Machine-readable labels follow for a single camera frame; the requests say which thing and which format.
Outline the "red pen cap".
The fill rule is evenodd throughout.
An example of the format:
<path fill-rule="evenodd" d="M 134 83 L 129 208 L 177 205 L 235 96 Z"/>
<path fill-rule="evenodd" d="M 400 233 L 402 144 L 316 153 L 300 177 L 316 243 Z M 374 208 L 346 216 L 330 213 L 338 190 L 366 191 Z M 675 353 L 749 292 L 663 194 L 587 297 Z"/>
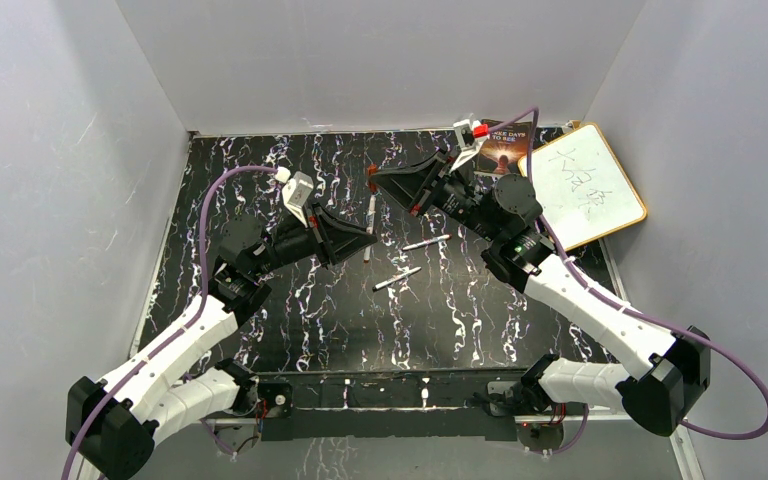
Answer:
<path fill-rule="evenodd" d="M 372 194 L 376 194 L 378 192 L 378 186 L 372 178 L 372 176 L 377 171 L 378 171 L 378 167 L 375 164 L 372 164 L 367 168 L 367 185 Z"/>

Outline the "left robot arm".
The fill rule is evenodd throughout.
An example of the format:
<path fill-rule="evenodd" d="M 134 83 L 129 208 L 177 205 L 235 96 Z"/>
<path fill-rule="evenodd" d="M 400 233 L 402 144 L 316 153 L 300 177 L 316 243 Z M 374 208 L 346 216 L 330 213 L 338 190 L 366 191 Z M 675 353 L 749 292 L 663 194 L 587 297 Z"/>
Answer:
<path fill-rule="evenodd" d="M 62 476 L 82 456 L 108 479 L 130 479 L 155 446 L 187 423 L 217 410 L 254 411 L 259 391 L 249 375 L 225 364 L 185 384 L 183 402 L 173 386 L 214 345 L 235 333 L 271 293 L 266 276 L 316 258 L 338 265 L 376 243 L 373 229 L 343 220 L 317 202 L 285 215 L 273 231 L 250 214 L 222 228 L 215 262 L 203 268 L 201 296 L 151 343 L 97 381 L 78 379 L 67 400 Z"/>

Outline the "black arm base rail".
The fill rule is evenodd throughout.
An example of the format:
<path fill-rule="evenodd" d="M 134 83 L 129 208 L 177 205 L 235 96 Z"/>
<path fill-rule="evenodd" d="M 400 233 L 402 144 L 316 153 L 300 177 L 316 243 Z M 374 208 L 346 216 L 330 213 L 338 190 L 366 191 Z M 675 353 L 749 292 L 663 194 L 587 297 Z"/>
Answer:
<path fill-rule="evenodd" d="M 523 368 L 262 372 L 247 375 L 221 414 L 266 442 L 306 438 L 473 437 L 552 454 L 605 407 L 553 404 L 529 394 Z"/>

